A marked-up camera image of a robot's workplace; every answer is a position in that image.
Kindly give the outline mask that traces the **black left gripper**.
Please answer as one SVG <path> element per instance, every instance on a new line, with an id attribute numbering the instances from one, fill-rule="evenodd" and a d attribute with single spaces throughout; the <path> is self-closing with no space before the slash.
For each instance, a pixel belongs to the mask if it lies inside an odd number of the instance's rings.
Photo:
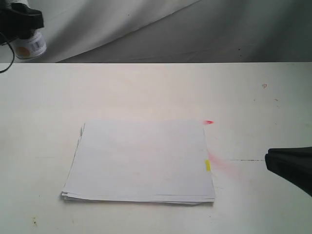
<path id="1" fill-rule="evenodd" d="M 14 10 L 18 17 L 13 16 L 10 10 Z M 18 32 L 15 29 L 17 20 Z M 37 29 L 44 27 L 43 14 L 39 10 L 28 7 L 24 2 L 1 2 L 0 3 L 0 44 L 12 42 L 18 38 L 30 38 Z"/>

